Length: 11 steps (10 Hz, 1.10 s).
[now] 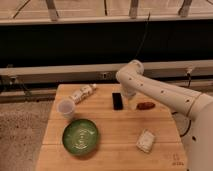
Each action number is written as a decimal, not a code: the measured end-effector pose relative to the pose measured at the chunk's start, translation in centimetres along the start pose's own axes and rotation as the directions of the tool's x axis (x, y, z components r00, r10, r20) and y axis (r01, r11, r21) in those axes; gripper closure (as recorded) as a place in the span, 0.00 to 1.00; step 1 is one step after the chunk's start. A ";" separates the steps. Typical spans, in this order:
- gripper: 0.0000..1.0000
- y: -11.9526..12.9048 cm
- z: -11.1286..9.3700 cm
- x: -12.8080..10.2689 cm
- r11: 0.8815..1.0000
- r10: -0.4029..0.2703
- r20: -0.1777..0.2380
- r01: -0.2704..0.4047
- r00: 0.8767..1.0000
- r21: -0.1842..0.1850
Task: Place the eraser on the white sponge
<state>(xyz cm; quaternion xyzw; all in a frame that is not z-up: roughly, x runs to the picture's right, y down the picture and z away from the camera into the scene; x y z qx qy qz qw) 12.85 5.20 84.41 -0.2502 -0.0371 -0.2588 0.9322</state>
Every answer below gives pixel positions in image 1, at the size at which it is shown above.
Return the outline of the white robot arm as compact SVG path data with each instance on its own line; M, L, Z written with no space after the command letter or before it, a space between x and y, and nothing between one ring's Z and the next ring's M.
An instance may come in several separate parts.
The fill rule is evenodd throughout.
M132 60L120 68L116 79L121 92L131 99L143 93L194 121L188 150L188 171L213 171L213 96L183 88L143 75L139 60Z

